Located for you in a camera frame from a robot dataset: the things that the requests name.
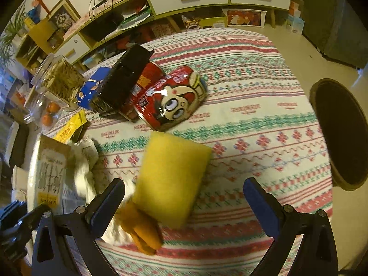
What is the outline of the white and yellow carton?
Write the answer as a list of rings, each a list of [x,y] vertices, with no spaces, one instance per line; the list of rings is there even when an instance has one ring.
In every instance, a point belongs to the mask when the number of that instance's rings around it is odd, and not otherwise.
[[[27,210],[41,204],[53,211],[62,211],[62,192],[70,146],[39,134],[33,148],[27,178]]]

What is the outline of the white paper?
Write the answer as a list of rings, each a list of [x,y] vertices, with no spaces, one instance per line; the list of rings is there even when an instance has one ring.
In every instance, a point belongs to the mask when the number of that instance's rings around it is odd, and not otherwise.
[[[67,145],[70,146],[70,157],[66,185],[89,204],[97,195],[92,173],[92,168],[98,160],[97,149],[89,137],[77,143],[68,140]]]

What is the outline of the yellow snack wrapper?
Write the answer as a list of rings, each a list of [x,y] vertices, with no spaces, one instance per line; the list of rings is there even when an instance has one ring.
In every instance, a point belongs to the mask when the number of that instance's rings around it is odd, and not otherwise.
[[[81,110],[71,117],[53,138],[64,144],[67,144],[69,140],[73,143],[77,143],[82,139],[88,125],[89,122],[87,120],[86,111]]]

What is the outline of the yellow sponge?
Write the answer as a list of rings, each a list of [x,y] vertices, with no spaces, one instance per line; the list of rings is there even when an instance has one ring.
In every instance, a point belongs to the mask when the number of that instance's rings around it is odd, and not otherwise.
[[[151,132],[133,202],[164,226],[185,227],[211,157],[207,145]]]

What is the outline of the red cartoon face can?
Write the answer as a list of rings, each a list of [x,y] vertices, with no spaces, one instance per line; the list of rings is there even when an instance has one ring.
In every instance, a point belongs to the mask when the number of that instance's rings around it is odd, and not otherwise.
[[[184,65],[144,91],[134,108],[152,130],[165,132],[188,119],[205,100],[207,92],[201,75]]]

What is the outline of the dark brown trash bin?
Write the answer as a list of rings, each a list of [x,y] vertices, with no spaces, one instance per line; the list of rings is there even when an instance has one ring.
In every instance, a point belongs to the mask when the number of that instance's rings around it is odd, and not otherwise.
[[[332,184],[360,188],[367,180],[367,120],[358,101],[338,81],[323,78],[311,87],[309,102],[326,141]]]

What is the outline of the glass jar with oranges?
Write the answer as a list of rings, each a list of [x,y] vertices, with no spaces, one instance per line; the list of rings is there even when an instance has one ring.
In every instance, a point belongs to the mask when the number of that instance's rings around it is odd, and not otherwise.
[[[62,114],[62,108],[57,102],[36,91],[29,94],[24,107],[27,110],[24,122],[35,123],[43,130],[51,129]]]

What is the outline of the black compartment tray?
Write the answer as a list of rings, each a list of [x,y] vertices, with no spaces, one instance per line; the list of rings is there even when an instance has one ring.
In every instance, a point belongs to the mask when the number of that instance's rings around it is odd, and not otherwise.
[[[101,115],[124,116],[122,108],[153,53],[139,44],[128,48],[97,87],[89,102],[92,110]]]

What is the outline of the patterned tablecloth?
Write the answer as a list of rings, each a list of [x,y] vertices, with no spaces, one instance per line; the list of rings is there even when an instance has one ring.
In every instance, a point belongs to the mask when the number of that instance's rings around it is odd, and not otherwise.
[[[120,275],[250,275],[271,245],[243,195],[254,177],[281,204],[332,213],[332,177],[321,127],[297,78],[271,40],[215,28],[145,44],[165,72],[194,68],[204,103],[171,133],[209,146],[212,160],[187,227],[162,229],[146,256],[132,245],[99,245]]]

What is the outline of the clear jar of seeds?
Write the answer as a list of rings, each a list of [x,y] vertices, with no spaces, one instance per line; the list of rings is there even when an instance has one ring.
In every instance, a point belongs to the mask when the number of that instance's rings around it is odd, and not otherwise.
[[[85,84],[85,78],[63,55],[49,54],[31,83],[38,93],[56,102],[65,111],[74,111],[79,107],[77,96]]]

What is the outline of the red can with label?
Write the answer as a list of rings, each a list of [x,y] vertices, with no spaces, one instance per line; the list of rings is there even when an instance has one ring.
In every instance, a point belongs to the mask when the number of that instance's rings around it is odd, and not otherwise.
[[[152,85],[154,85],[164,76],[164,70],[155,62],[149,61],[146,64],[143,72],[138,78],[138,81],[131,89],[127,100],[120,110],[120,112],[128,121],[134,121],[138,117],[138,114],[134,108],[134,105],[138,102],[138,99],[144,94],[146,90],[148,90]]]

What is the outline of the framed lion picture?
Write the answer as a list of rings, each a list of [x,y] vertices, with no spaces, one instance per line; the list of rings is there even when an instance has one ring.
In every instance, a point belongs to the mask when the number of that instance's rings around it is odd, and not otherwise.
[[[67,32],[81,16],[69,0],[60,0],[47,15],[58,29]]]

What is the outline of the white drawer TV cabinet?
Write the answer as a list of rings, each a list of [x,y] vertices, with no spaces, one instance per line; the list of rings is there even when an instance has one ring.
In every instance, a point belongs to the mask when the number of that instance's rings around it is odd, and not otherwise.
[[[75,64],[89,52],[101,46],[104,42],[113,39],[123,33],[113,29],[100,40],[93,39],[88,35],[89,26],[94,26],[94,22],[105,22],[107,16],[122,9],[124,4],[133,0],[108,0],[104,5],[96,10],[91,10],[86,16],[80,18],[71,30],[67,32],[64,42],[55,51],[55,55],[63,55],[70,64]],[[146,0],[152,11],[153,19],[161,19],[185,11],[192,11],[197,8],[209,6],[259,6],[270,9],[289,9],[291,0]]]

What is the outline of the yellow cardboard box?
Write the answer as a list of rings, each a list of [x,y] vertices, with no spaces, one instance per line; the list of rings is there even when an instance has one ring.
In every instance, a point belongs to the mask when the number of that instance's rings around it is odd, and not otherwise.
[[[227,18],[224,16],[201,18],[199,21],[199,27],[201,29],[223,28],[227,26]]]

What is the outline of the framed orange picture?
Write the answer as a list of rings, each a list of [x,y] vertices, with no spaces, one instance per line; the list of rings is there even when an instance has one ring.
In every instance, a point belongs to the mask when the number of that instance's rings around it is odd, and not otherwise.
[[[264,27],[267,11],[257,9],[223,8],[229,26]]]

